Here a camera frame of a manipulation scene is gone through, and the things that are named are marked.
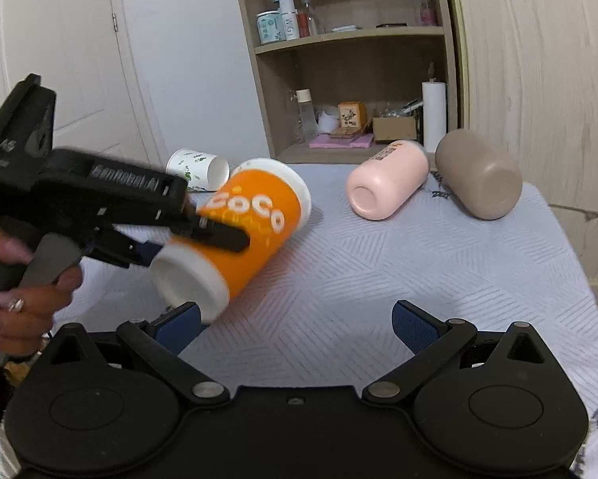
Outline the person's left hand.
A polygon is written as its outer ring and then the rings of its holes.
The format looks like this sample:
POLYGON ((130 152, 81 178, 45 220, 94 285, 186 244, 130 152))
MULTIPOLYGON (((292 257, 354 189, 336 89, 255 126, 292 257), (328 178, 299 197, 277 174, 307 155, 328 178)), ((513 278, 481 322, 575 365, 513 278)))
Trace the person's left hand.
MULTIPOLYGON (((33 253, 0 228, 0 263, 28 264, 33 253)), ((80 266, 61 273, 57 281, 34 288, 0 292, 0 351, 28 357, 42 348, 42 336, 53 327, 54 314, 72 303, 83 283, 80 266)))

